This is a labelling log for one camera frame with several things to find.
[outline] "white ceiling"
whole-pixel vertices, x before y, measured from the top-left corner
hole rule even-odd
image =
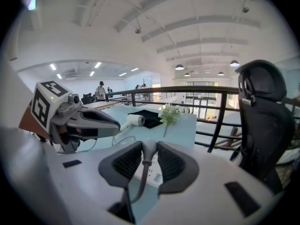
[[[249,11],[243,13],[243,7]],[[34,60],[20,53],[23,60],[12,62],[16,70],[81,56],[112,62],[94,76],[117,77],[132,67],[166,74],[177,64],[188,70],[220,68],[232,76],[233,59],[276,63],[299,55],[292,33],[268,0],[37,0],[37,10],[24,13],[20,30],[24,49],[19,50],[40,54],[45,47],[45,56]],[[61,63],[59,70],[81,70],[86,76],[86,65]]]
[[[58,79],[57,74],[60,74],[62,79],[76,79],[76,78],[126,78],[136,73],[142,72],[142,69],[131,72],[135,67],[129,67],[127,65],[102,62],[98,68],[95,68],[96,61],[87,62],[67,62],[67,63],[55,63],[56,70],[52,70],[50,65],[44,65],[37,68],[33,68],[32,71],[38,76],[44,79]]]

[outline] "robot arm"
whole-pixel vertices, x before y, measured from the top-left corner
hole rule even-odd
[[[38,82],[31,104],[31,113],[65,153],[76,152],[80,140],[117,135],[120,124],[108,114],[84,107],[78,94],[54,82]],[[58,127],[66,133],[59,134]]]

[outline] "black cloth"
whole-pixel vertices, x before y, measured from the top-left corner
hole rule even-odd
[[[144,127],[146,127],[146,128],[153,128],[153,127],[156,127],[156,126],[162,124],[162,122],[160,122],[161,118],[158,117],[158,113],[156,113],[156,112],[150,112],[148,110],[141,110],[141,111],[133,112],[133,113],[129,113],[129,114],[144,116],[144,118],[145,118]]]

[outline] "metal railing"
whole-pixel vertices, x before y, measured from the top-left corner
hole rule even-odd
[[[194,104],[177,104],[177,103],[172,103],[172,105],[180,105],[183,107],[194,107],[194,108],[206,108],[206,109],[216,109],[219,110],[218,118],[217,121],[209,121],[209,120],[201,120],[197,119],[198,122],[203,122],[203,123],[209,123],[209,124],[215,124],[215,131],[214,133],[207,133],[207,132],[202,132],[202,131],[196,131],[196,134],[199,135],[205,135],[205,136],[211,136],[212,140],[211,142],[208,143],[202,143],[202,142],[197,142],[195,141],[195,144],[201,145],[204,147],[207,147],[208,150],[207,152],[211,153],[213,149],[222,149],[222,150],[235,150],[238,145],[241,144],[241,133],[231,133],[230,135],[220,135],[220,130],[222,125],[223,126],[231,126],[233,127],[232,130],[235,130],[237,128],[241,127],[241,124],[234,124],[234,123],[226,123],[223,122],[224,120],[224,114],[225,111],[234,111],[234,112],[239,112],[239,109],[235,108],[229,108],[226,107],[226,102],[227,102],[227,97],[229,94],[238,94],[238,88],[233,88],[233,87],[216,87],[216,86],[175,86],[175,87],[161,87],[161,88],[146,88],[146,89],[139,89],[139,90],[127,90],[127,91],[121,91],[121,92],[113,92],[105,95],[105,100],[106,101],[111,101],[109,99],[109,95],[122,95],[122,94],[127,94],[129,95],[130,100],[127,102],[130,102],[132,106],[137,106],[137,104],[158,104],[158,105],[165,105],[163,102],[155,102],[162,100],[163,98],[168,98],[169,96],[173,97],[175,96],[175,93],[186,93],[186,92],[206,92],[206,93],[218,93],[221,94],[221,101],[220,101],[220,106],[207,106],[207,105],[194,105]],[[157,98],[156,99],[148,99],[148,100],[139,100],[141,97],[141,94],[143,95],[143,98],[145,97],[145,94],[156,94]],[[116,102],[124,102],[124,100],[116,100],[113,99],[113,101]],[[284,98],[281,103],[283,105],[290,104],[292,106],[291,112],[294,114],[295,112],[295,107],[300,108],[300,103]],[[224,138],[225,140],[217,142],[218,138]]]

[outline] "ceiling light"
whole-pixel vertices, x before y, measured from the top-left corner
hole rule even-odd
[[[97,62],[95,65],[95,68],[98,68],[101,65],[102,62]]]
[[[30,0],[29,4],[27,5],[27,8],[29,11],[36,9],[36,3],[37,0]]]
[[[54,64],[50,64],[50,67],[52,68],[53,71],[56,70],[56,67]]]
[[[238,67],[240,64],[237,60],[232,60],[231,63],[230,63],[230,66],[231,67]]]
[[[183,70],[184,67],[181,64],[178,64],[175,68],[175,70]]]

